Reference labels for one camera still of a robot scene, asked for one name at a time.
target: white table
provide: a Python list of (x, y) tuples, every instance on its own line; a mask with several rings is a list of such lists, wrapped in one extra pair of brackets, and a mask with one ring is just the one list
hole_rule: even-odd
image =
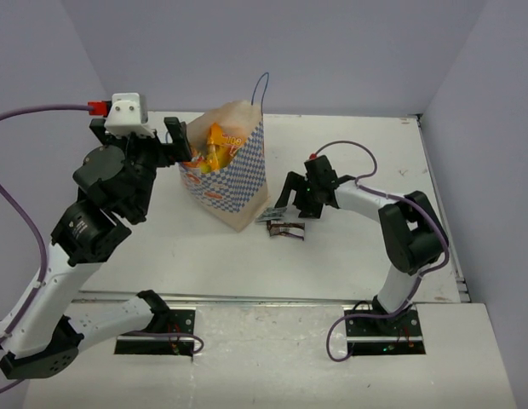
[[(164, 116), (190, 122), (199, 114), (151, 112), (165, 134)], [(365, 144), (379, 162), (370, 186), (389, 192), (422, 190), (438, 209), (422, 141), (414, 118), (266, 115), (267, 179), (272, 203), (290, 170), (326, 142), (351, 139)], [(371, 161), (356, 147), (326, 151), (338, 175), (358, 175)], [(206, 213), (181, 185), (178, 169), (158, 172), (148, 221), (120, 245), (84, 286), (81, 298), (110, 298), (153, 289), (164, 296), (234, 296), (311, 299), (370, 299), (382, 287), (389, 260), (379, 226), (352, 212), (325, 208), (307, 221), (306, 241), (270, 239), (263, 226), (242, 233)], [(455, 268), (428, 276), (419, 302), (459, 302)]]
[[(71, 311), (98, 308), (104, 306), (78, 304)], [(336, 364), (326, 356), (324, 336), (340, 306), (200, 306), (195, 333), (206, 347), (193, 363), (113, 355), (114, 341), (106, 341), (58, 376), (31, 381), (25, 409), (514, 409), (485, 306), (418, 310), (427, 354)], [(339, 328), (336, 355), (345, 354)]]

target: checkered paper bag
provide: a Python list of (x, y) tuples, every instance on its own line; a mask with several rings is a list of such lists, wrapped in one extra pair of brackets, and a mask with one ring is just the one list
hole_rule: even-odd
[[(265, 73), (266, 93), (269, 75)], [(212, 124), (217, 123), (229, 135), (247, 136), (245, 144), (236, 152), (230, 164), (210, 173), (181, 164), (181, 180), (187, 191), (210, 213), (226, 224), (241, 231), (264, 209), (269, 196), (264, 161), (264, 124), (261, 104), (255, 104), (255, 92), (251, 102), (235, 101), (209, 111), (187, 126), (191, 145), (200, 151), (205, 149), (207, 135)]]

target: bag handle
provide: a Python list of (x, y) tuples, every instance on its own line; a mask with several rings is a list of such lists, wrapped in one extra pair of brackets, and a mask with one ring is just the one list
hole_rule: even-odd
[(255, 105), (255, 95), (256, 90), (258, 89), (258, 85), (261, 83), (261, 80), (266, 77), (266, 84), (264, 85), (264, 90), (262, 91), (262, 98), (261, 98), (261, 114), (264, 115), (264, 112), (262, 111), (262, 107), (264, 106), (264, 95), (266, 94), (267, 90), (267, 83), (270, 80), (270, 73), (264, 72), (260, 78), (258, 78), (258, 81), (256, 81), (255, 90), (253, 91), (253, 96), (250, 99), (250, 105)]

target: gray wall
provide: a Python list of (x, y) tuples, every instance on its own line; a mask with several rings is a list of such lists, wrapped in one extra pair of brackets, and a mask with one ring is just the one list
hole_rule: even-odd
[(528, 0), (491, 0), (423, 117), (468, 288), (528, 408)]
[(405, 115), (427, 107), (485, 0), (64, 4), (107, 92), (150, 107), (216, 107), (270, 71), (268, 112)]
[[(0, 112), (43, 103), (84, 104), (104, 96), (59, 2), (0, 0)], [(88, 123), (87, 113), (60, 112), (0, 124), (0, 181), (46, 238), (76, 198), (72, 172), (97, 145)], [(0, 319), (37, 267), (37, 246), (29, 230), (0, 197)], [(0, 387), (5, 384), (0, 372)], [(0, 407), (21, 407), (25, 390), (19, 386), (0, 396)]]

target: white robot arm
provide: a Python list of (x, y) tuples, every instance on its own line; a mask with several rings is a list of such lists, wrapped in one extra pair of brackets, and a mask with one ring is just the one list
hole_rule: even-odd
[(300, 217), (320, 218), (323, 206), (329, 205), (379, 223), (391, 267), (374, 298), (373, 309), (377, 314), (392, 314), (409, 307), (420, 272), (436, 262), (448, 245), (427, 196), (415, 191), (401, 197), (361, 187), (354, 177), (338, 177), (326, 156), (312, 155), (304, 165), (306, 176), (294, 172), (287, 175), (275, 207), (286, 207), (294, 190), (293, 204), (301, 211)]
[[(52, 232), (44, 276), (37, 272), (0, 321), (5, 352), (0, 367), (8, 379), (52, 377), (85, 349), (126, 332), (154, 332), (168, 319), (169, 308), (153, 291), (143, 291), (104, 314), (64, 315), (83, 284), (130, 235), (118, 216), (131, 224), (146, 220), (156, 169), (191, 159), (186, 125), (166, 118), (172, 142), (163, 144), (147, 123), (140, 95), (115, 94), (112, 101), (89, 105), (91, 114), (104, 117), (90, 124), (102, 146), (89, 153), (73, 175), (77, 201)], [(10, 328), (21, 310), (20, 320)]]

